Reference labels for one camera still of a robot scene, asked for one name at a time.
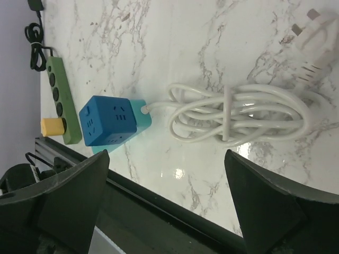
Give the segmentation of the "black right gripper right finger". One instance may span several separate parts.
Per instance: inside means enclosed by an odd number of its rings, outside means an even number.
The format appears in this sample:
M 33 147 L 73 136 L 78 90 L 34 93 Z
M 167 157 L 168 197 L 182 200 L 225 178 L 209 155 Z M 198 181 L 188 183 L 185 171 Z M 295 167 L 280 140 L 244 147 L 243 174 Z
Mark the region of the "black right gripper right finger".
M 338 195 L 228 150 L 225 170 L 247 253 L 338 253 Z

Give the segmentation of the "yellow plug adapter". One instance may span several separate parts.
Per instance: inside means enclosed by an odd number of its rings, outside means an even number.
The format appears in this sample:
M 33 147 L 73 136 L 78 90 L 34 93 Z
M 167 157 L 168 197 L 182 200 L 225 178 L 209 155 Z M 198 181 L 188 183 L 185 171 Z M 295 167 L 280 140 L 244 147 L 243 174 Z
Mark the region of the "yellow plug adapter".
M 41 119 L 41 133 L 44 137 L 64 135 L 65 126 L 62 118 Z

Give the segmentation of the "blue cube socket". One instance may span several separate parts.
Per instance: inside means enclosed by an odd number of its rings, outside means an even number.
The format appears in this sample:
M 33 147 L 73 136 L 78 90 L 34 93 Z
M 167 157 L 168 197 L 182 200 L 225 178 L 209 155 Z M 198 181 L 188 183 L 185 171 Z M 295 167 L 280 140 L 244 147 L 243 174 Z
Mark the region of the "blue cube socket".
M 79 112 L 85 145 L 120 144 L 137 131 L 127 98 L 92 96 Z

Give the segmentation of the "teal power strip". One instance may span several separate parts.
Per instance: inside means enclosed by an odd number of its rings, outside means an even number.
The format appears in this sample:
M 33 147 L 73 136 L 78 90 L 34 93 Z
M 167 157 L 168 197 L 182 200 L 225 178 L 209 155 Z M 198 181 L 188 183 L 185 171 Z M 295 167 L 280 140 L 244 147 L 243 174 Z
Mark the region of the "teal power strip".
M 118 144 L 91 147 L 94 154 L 103 151 L 104 149 L 106 149 L 108 153 L 110 153 L 151 126 L 152 120 L 150 114 L 149 113 L 144 114 L 141 112 L 141 108 L 146 105 L 146 102 L 143 99 L 132 99 L 130 100 L 130 103 L 136 119 L 137 131 L 132 136 L 128 137 L 127 139 Z

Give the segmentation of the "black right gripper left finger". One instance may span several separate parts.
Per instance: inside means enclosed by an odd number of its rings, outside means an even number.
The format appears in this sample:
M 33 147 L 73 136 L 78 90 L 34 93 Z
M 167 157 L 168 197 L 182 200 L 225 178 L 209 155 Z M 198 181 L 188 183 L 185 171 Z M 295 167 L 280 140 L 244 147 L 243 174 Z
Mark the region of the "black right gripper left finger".
M 8 169 L 1 178 L 1 253 L 37 253 L 43 238 L 88 253 L 109 162 L 103 150 L 63 171 Z

